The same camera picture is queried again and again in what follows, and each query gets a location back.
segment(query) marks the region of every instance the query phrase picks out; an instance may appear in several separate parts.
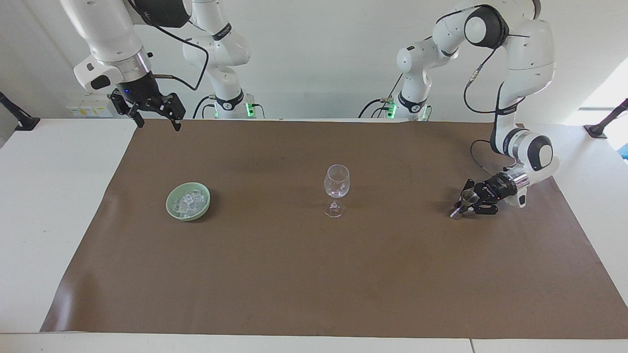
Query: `clear glass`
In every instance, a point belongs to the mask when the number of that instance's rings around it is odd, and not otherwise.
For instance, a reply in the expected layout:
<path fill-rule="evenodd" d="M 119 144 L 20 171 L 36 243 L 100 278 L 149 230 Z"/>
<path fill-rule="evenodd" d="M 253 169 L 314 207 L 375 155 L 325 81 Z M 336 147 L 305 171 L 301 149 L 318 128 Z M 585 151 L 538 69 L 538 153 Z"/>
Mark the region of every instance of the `clear glass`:
<path fill-rule="evenodd" d="M 336 164 L 329 167 L 325 176 L 325 192 L 332 197 L 325 210 L 329 217 L 337 218 L 344 213 L 345 205 L 338 199 L 344 197 L 350 187 L 351 179 L 346 166 Z"/>

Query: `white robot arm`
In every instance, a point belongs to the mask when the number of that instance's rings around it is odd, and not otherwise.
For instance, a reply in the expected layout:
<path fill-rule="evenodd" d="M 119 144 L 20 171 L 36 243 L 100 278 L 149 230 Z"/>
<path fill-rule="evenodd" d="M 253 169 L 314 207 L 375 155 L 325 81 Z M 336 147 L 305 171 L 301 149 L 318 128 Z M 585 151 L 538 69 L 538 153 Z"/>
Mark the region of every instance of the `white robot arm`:
<path fill-rule="evenodd" d="M 222 1 L 193 0 L 192 18 L 196 26 L 210 34 L 193 37 L 191 41 L 210 54 L 205 71 L 214 87 L 217 116 L 227 119 L 251 117 L 248 95 L 240 86 L 236 72 L 230 68 L 249 62 L 249 44 L 227 21 Z M 205 57 L 198 50 L 184 45 L 183 56 L 188 63 L 204 68 Z"/>
<path fill-rule="evenodd" d="M 508 74 L 500 87 L 497 107 L 491 112 L 495 123 L 490 142 L 496 153 L 514 158 L 516 164 L 483 183 L 469 180 L 452 218 L 467 211 L 495 214 L 496 204 L 502 199 L 525 207 L 528 188 L 558 168 L 550 139 L 515 125 L 518 104 L 547 87 L 554 76 L 551 27 L 538 19 L 540 10 L 540 2 L 533 0 L 464 0 L 436 22 L 432 37 L 398 53 L 398 66 L 406 79 L 395 98 L 395 116 L 414 120 L 430 92 L 429 70 L 457 58 L 464 41 L 493 50 L 503 46 L 507 51 Z"/>
<path fill-rule="evenodd" d="M 159 92 L 149 55 L 133 30 L 127 1 L 60 1 L 91 51 L 74 68 L 83 88 L 103 92 L 115 85 L 117 88 L 110 98 L 120 115 L 128 115 L 142 127 L 144 121 L 139 111 L 156 112 L 170 119 L 178 131 L 185 108 L 175 93 Z M 134 6 L 151 19 L 151 24 L 163 27 L 182 27 L 192 9 L 191 0 L 135 0 Z"/>

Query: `table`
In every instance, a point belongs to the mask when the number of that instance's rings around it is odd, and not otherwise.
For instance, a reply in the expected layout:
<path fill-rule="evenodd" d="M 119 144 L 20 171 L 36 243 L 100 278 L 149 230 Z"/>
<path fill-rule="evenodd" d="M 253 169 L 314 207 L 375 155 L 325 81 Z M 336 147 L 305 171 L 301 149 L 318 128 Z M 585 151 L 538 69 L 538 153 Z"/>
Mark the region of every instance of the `table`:
<path fill-rule="evenodd" d="M 628 298 L 628 225 L 623 222 L 628 167 L 608 143 L 592 140 L 580 127 L 529 126 L 547 134 L 563 160 L 556 181 L 595 247 L 624 301 Z M 135 125 L 128 120 L 50 119 L 30 133 L 16 133 L 0 149 L 0 332 L 37 332 L 57 285 L 98 208 L 128 145 Z M 111 342 L 154 350 L 172 347 L 224 347 L 227 351 L 292 349 L 378 352 L 395 349 L 471 352 L 469 340 L 374 340 L 313 337 L 227 337 L 122 334 L 2 335 L 0 350 L 29 351 L 35 345 L 59 351 Z M 627 341 L 474 341 L 476 352 L 529 349 L 548 352 L 628 350 Z"/>

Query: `brown tabletop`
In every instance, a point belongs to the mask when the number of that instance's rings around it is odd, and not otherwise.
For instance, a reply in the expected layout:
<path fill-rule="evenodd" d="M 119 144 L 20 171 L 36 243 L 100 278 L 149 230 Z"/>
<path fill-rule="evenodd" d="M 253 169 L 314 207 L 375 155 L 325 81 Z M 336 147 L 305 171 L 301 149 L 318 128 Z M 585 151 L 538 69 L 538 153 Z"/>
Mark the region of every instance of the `brown tabletop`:
<path fill-rule="evenodd" d="M 556 183 L 453 221 L 488 124 L 168 121 L 137 130 L 42 331 L 628 339 L 628 309 Z M 477 146 L 497 171 L 510 160 Z M 327 167 L 346 165 L 338 219 Z M 212 192 L 185 223 L 185 182 Z"/>

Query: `black metal stand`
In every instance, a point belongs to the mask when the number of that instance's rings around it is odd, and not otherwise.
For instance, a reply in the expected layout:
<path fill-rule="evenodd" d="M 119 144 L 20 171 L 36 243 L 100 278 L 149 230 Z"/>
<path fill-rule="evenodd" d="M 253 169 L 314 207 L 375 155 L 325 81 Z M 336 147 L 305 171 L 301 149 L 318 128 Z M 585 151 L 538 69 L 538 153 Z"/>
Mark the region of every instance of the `black metal stand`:
<path fill-rule="evenodd" d="M 589 136 L 596 139 L 605 139 L 607 138 L 604 134 L 604 129 L 612 123 L 615 119 L 619 117 L 619 114 L 622 114 L 628 110 L 628 99 L 626 99 L 623 103 L 621 103 L 617 108 L 615 108 L 609 116 L 606 117 L 602 122 L 597 125 L 585 125 L 584 128 L 587 130 Z"/>
<path fill-rule="evenodd" d="M 15 131 L 32 131 L 41 120 L 38 117 L 32 117 L 27 112 L 11 102 L 2 92 L 0 92 L 0 103 L 18 120 L 19 125 Z"/>

